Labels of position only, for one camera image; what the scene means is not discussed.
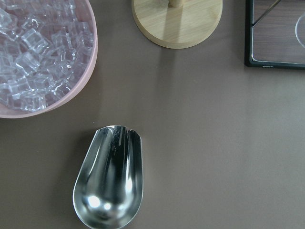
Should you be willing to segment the black framed wooden tray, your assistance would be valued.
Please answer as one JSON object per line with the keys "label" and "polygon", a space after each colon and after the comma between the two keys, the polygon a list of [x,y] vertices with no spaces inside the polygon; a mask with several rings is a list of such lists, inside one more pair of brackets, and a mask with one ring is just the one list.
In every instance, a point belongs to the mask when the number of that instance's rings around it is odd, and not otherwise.
{"label": "black framed wooden tray", "polygon": [[244,63],[262,68],[305,68],[303,0],[246,1]]}

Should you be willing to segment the round wooden stand base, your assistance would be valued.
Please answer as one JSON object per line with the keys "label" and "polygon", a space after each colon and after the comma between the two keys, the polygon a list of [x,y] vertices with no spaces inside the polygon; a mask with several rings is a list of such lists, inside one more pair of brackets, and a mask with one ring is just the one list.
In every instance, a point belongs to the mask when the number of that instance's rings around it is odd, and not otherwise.
{"label": "round wooden stand base", "polygon": [[133,0],[134,21],[150,41],[184,49],[206,40],[221,19],[221,0]]}

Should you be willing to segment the clear ice cubes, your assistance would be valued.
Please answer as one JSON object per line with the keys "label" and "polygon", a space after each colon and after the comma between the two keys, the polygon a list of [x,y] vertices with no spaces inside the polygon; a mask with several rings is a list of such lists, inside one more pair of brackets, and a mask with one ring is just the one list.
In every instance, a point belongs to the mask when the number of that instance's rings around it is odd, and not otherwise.
{"label": "clear ice cubes", "polygon": [[0,3],[0,104],[36,112],[72,90],[89,63],[93,33],[76,0]]}

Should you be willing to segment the steel ice scoop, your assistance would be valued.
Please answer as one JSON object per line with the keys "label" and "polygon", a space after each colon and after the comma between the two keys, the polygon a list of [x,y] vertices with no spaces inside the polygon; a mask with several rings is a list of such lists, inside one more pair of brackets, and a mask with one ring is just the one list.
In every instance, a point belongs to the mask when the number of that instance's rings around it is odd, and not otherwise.
{"label": "steel ice scoop", "polygon": [[141,137],[121,125],[98,129],[73,188],[78,218],[91,229],[121,229],[138,213],[142,197]]}

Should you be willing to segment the pink bowl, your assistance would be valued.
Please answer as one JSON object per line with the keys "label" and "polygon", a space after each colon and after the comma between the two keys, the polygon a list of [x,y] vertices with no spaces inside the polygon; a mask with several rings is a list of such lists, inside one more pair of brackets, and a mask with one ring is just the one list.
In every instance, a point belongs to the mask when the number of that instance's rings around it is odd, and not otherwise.
{"label": "pink bowl", "polygon": [[18,119],[18,118],[25,118],[31,117],[35,115],[40,115],[45,112],[49,112],[54,110],[67,102],[73,99],[87,84],[89,81],[93,70],[95,68],[97,62],[97,54],[98,54],[98,33],[97,33],[97,25],[95,15],[92,9],[92,6],[88,0],[77,0],[76,2],[76,16],[79,20],[87,21],[90,25],[90,30],[93,33],[93,48],[91,52],[91,57],[87,67],[79,79],[79,81],[75,84],[70,92],[68,92],[62,99],[55,102],[54,104],[36,112],[25,112],[25,111],[17,111],[11,110],[5,105],[0,105],[0,117],[5,119]]}

